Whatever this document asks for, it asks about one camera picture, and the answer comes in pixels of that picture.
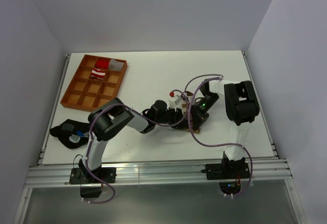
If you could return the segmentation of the brown beige striped sock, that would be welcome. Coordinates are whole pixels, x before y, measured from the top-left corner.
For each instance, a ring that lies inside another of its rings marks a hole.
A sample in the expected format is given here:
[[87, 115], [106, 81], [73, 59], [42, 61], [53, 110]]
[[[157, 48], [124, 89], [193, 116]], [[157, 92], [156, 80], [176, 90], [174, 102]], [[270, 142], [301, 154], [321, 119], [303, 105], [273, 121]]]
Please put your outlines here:
[[185, 132], [190, 132], [189, 126], [188, 126], [188, 110], [189, 110], [189, 104], [191, 101], [191, 98], [193, 96], [193, 93], [190, 91], [186, 91], [185, 95], [187, 99], [184, 98], [184, 96], [181, 96], [182, 101], [180, 102], [180, 105], [178, 105], [178, 108], [181, 109], [182, 115], [184, 116], [184, 121], [181, 122], [179, 125], [181, 126], [181, 130]]

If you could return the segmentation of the red white striped sock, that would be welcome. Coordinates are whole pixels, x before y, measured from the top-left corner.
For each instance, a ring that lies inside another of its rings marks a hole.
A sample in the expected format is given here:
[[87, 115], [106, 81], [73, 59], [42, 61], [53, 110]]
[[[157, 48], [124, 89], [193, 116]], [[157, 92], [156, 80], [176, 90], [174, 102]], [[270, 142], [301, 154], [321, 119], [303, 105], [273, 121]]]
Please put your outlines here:
[[97, 68], [93, 68], [91, 71], [90, 77], [98, 79], [98, 80], [103, 80], [105, 75], [106, 75], [106, 71], [97, 69]]

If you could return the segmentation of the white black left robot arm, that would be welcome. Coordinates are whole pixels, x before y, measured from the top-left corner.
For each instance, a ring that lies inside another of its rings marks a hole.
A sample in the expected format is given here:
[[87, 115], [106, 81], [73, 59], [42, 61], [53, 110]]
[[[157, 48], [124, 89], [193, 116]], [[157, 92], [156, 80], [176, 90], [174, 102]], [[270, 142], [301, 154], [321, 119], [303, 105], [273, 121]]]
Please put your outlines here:
[[124, 127], [147, 134], [155, 126], [178, 129], [185, 121], [181, 108], [168, 108], [166, 102], [157, 100], [149, 109], [141, 113], [126, 106], [119, 98], [106, 103], [91, 112], [89, 121], [89, 142], [83, 158], [79, 161], [81, 177], [93, 183], [100, 176], [102, 157], [109, 140]]

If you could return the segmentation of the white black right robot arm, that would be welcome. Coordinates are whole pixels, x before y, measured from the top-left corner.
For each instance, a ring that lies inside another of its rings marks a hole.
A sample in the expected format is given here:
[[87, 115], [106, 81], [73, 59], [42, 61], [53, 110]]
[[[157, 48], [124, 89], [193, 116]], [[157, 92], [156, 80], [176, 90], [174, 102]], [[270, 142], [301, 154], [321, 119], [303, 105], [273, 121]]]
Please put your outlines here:
[[221, 172], [225, 177], [232, 178], [245, 164], [245, 154], [249, 154], [245, 148], [248, 131], [260, 112], [253, 84], [251, 81], [235, 83], [222, 78], [210, 78], [205, 79], [195, 93], [198, 91], [204, 98], [197, 105], [193, 105], [195, 97], [191, 98], [188, 109], [188, 126], [191, 133], [207, 120], [207, 111], [219, 96], [224, 96], [225, 111], [231, 124], [229, 140], [222, 144], [225, 150]]

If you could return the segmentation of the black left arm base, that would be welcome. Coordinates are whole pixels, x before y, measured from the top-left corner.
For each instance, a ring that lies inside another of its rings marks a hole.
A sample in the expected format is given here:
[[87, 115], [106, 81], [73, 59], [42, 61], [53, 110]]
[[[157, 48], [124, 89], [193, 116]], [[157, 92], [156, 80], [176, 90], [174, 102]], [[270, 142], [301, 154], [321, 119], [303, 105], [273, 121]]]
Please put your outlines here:
[[[115, 167], [98, 168], [92, 172], [96, 177], [107, 183], [114, 183], [116, 178]], [[89, 174], [83, 173], [80, 168], [73, 168], [69, 178], [70, 185], [80, 185], [80, 195], [91, 200], [98, 198], [103, 190], [103, 184]]]

